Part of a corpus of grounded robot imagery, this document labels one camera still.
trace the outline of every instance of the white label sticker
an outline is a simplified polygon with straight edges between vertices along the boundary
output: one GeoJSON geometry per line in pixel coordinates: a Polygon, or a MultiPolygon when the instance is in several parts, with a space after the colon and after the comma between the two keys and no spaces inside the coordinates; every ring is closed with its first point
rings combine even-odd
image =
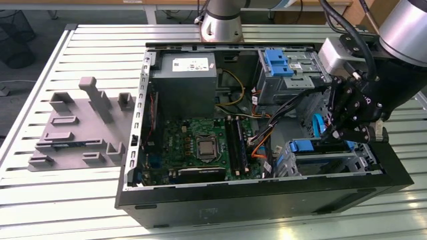
{"type": "Polygon", "coordinates": [[[173,72],[209,71],[208,58],[175,58],[172,61],[173,72]]]}
{"type": "Polygon", "coordinates": [[[281,152],[281,147],[280,146],[275,146],[275,150],[273,150],[273,153],[277,154],[281,152]]]}
{"type": "Polygon", "coordinates": [[[300,69],[301,68],[301,65],[299,63],[291,63],[289,66],[291,66],[291,69],[300,69]]]}
{"type": "Polygon", "coordinates": [[[269,165],[269,163],[267,161],[264,161],[264,169],[267,170],[268,173],[272,172],[272,166],[269,165]]]}

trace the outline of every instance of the wooden desk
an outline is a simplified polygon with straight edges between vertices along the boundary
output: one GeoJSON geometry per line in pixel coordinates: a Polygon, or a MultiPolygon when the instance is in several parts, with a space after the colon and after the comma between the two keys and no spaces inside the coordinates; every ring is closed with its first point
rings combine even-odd
{"type": "MultiPolygon", "coordinates": [[[[328,0],[335,10],[343,14],[353,0],[328,0]]],[[[319,0],[303,0],[304,12],[321,12],[319,0]]],[[[156,11],[196,10],[197,0],[0,0],[0,9],[12,10],[144,10],[148,24],[157,24],[156,11]]],[[[244,11],[268,11],[265,8],[244,8],[244,11]]],[[[273,11],[300,10],[300,1],[287,8],[273,11]]]]}

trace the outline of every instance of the blue plastic latch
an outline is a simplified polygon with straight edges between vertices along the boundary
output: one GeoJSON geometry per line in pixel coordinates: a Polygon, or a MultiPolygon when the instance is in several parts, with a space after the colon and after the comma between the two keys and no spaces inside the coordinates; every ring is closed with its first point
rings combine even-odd
{"type": "Polygon", "coordinates": [[[320,138],[320,134],[327,130],[325,122],[319,113],[312,115],[312,133],[316,138],[320,138]]]}
{"type": "Polygon", "coordinates": [[[313,144],[309,140],[295,140],[293,143],[296,144],[297,151],[300,152],[308,152],[313,151],[313,144]]]}
{"type": "Polygon", "coordinates": [[[277,159],[277,162],[275,163],[275,166],[277,167],[279,164],[281,163],[283,159],[285,158],[285,156],[281,154],[279,159],[277,159]]]}
{"type": "Polygon", "coordinates": [[[347,142],[348,148],[353,150],[356,147],[356,143],[353,141],[345,141],[345,142],[347,142]]]}
{"type": "Polygon", "coordinates": [[[292,77],[293,70],[288,66],[288,58],[284,56],[283,51],[279,49],[267,49],[265,63],[271,68],[271,75],[273,77],[292,77]]]}
{"type": "Polygon", "coordinates": [[[295,153],[295,152],[299,150],[299,148],[296,147],[295,142],[291,141],[291,142],[288,143],[288,146],[291,147],[291,152],[292,152],[292,153],[295,153]]]}

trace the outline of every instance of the yellow wire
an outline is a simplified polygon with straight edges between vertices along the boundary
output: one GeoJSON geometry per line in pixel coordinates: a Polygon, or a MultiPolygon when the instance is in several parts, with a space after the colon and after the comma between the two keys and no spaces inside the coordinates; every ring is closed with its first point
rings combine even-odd
{"type": "Polygon", "coordinates": [[[240,79],[236,77],[236,75],[235,75],[231,71],[228,71],[228,70],[225,70],[225,69],[223,69],[223,71],[224,71],[225,73],[228,73],[228,74],[233,77],[233,79],[239,82],[240,88],[241,88],[241,95],[240,95],[240,97],[239,97],[239,99],[237,99],[236,101],[227,102],[227,103],[219,103],[219,104],[216,104],[216,106],[229,106],[229,105],[233,105],[233,104],[236,104],[236,103],[239,103],[239,102],[241,101],[241,99],[243,99],[243,97],[244,97],[244,95],[245,95],[245,88],[243,87],[243,83],[241,83],[240,79]]]}

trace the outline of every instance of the aluminum slotted table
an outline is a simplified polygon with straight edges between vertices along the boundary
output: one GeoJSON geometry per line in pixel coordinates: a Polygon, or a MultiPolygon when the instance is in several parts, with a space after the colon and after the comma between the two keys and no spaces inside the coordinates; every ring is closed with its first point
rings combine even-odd
{"type": "MultiPolygon", "coordinates": [[[[321,43],[325,26],[245,25],[245,42],[321,43]]],[[[78,25],[65,30],[0,149],[0,239],[425,239],[427,101],[419,93],[391,115],[389,143],[415,184],[340,214],[144,229],[114,209],[119,167],[29,172],[28,160],[48,121],[53,92],[97,78],[108,96],[137,93],[145,42],[199,42],[193,25],[78,25]]]]}

